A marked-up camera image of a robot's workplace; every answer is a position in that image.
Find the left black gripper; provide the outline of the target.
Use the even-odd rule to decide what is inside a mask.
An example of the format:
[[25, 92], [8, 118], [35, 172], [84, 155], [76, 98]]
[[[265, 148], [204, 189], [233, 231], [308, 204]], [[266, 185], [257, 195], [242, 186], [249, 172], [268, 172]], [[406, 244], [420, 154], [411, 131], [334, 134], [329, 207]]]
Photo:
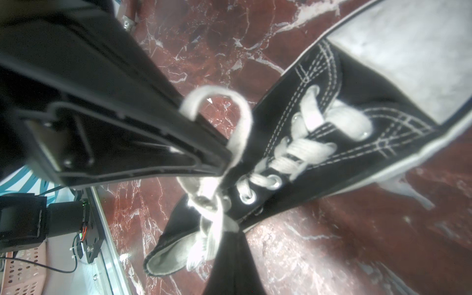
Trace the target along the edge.
[[1, 2], [1, 167], [70, 188], [217, 177], [225, 138], [116, 20], [112, 1]]

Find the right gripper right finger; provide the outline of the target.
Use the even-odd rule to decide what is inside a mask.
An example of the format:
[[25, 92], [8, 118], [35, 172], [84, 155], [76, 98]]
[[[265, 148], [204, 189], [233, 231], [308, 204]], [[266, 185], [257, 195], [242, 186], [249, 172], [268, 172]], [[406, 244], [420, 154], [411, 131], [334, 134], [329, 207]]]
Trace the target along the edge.
[[237, 242], [237, 294], [266, 294], [243, 232], [239, 233]]

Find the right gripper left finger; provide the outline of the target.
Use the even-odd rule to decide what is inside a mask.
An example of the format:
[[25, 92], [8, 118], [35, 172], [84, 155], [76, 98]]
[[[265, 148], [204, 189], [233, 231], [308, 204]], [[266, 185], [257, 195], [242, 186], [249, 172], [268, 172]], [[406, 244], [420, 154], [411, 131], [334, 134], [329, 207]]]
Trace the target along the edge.
[[236, 295], [237, 283], [237, 233], [225, 233], [211, 275], [213, 295]]

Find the black white canvas sneaker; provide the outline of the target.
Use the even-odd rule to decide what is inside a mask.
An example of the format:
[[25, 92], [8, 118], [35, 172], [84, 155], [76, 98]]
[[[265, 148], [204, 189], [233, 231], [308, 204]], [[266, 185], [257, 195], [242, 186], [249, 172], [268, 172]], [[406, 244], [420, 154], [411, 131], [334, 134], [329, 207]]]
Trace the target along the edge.
[[185, 194], [144, 261], [150, 276], [194, 270], [240, 232], [304, 202], [388, 182], [472, 124], [470, 1], [370, 1], [323, 33], [258, 105], [224, 87], [183, 101], [194, 119], [223, 95], [240, 108], [218, 177]]

